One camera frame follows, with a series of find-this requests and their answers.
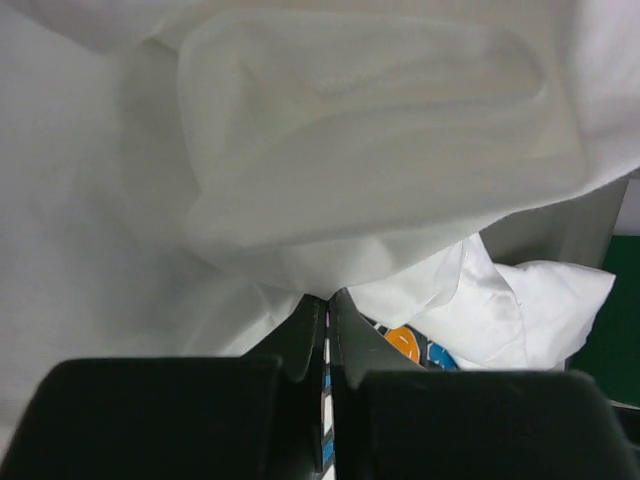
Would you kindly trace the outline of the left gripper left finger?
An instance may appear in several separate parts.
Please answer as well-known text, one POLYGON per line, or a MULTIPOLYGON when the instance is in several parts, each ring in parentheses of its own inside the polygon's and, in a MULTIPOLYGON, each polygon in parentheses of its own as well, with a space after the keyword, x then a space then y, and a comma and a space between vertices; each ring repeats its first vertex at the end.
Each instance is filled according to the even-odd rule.
POLYGON ((239 357, 75 359, 40 382, 13 479, 316 479, 323 304, 239 357))

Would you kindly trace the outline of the white flower print t-shirt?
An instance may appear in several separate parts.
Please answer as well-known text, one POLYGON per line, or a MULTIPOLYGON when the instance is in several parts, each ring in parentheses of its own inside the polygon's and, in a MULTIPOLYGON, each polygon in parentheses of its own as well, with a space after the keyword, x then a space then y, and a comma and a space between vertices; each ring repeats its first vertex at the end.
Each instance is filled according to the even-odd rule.
POLYGON ((328 304, 416 365, 563 372, 639 167, 635 1, 5 1, 1 475, 75 359, 239 357, 328 304))

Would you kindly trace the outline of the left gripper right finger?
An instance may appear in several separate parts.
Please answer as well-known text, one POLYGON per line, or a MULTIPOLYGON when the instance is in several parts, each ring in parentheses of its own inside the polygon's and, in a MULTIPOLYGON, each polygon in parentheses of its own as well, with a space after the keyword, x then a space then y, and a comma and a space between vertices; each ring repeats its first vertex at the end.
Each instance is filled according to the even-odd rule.
POLYGON ((631 479, 635 456, 586 376, 416 365, 357 311, 328 304, 340 479, 631 479))

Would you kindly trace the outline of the green lever arch binder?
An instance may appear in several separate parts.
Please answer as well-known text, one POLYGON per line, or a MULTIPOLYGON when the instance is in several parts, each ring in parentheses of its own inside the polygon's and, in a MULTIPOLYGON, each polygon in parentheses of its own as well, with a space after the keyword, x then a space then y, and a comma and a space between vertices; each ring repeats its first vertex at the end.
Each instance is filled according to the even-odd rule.
POLYGON ((639 238, 614 236, 603 269, 614 286, 594 322, 585 346, 570 367, 595 379, 616 402, 639 405, 639 238))

